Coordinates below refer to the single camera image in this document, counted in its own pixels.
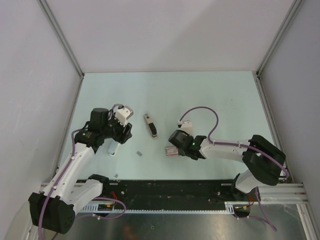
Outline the blue white staple remover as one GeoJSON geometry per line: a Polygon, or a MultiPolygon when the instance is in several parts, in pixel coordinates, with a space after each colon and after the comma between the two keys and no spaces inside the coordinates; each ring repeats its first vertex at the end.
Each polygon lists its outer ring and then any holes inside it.
{"type": "Polygon", "coordinates": [[[121,144],[119,142],[113,140],[108,148],[108,154],[114,157],[117,154],[120,145],[121,144]]]}

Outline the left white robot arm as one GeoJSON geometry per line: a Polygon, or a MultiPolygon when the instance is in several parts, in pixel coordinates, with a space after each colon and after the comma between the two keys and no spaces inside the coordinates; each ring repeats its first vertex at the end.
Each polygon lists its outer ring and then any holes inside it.
{"type": "Polygon", "coordinates": [[[39,231],[66,234],[85,205],[96,197],[105,200],[110,196],[111,188],[105,184],[108,178],[101,175],[87,179],[78,189],[74,186],[105,140],[123,145],[132,137],[132,124],[128,120],[134,112],[128,106],[117,107],[91,111],[85,125],[71,133],[72,149],[58,172],[41,192],[33,192],[28,198],[31,221],[39,231]]]}

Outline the red white staple box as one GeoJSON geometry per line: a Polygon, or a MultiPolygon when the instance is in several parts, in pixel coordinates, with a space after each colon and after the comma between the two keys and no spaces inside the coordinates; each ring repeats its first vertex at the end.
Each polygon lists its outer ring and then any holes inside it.
{"type": "Polygon", "coordinates": [[[181,151],[175,147],[175,146],[170,146],[165,148],[165,155],[167,157],[173,157],[173,156],[183,156],[181,151]]]}

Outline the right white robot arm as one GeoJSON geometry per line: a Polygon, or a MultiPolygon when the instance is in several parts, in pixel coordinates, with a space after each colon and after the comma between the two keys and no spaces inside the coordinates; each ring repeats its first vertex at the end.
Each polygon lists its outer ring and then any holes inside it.
{"type": "Polygon", "coordinates": [[[237,201],[243,201],[257,187],[276,186],[282,172],[289,176],[284,167],[286,155],[261,135],[247,141],[223,142],[177,129],[168,141],[180,156],[193,160],[218,158],[244,163],[247,170],[236,175],[228,193],[237,201]]]}

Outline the beige black stapler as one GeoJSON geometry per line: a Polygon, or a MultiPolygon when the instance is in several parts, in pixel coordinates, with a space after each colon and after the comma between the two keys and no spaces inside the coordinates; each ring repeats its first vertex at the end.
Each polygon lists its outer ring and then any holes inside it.
{"type": "Polygon", "coordinates": [[[157,139],[158,138],[158,131],[157,131],[157,128],[155,126],[153,119],[147,113],[144,114],[143,117],[144,117],[144,120],[145,120],[146,125],[148,127],[151,138],[157,139]]]}

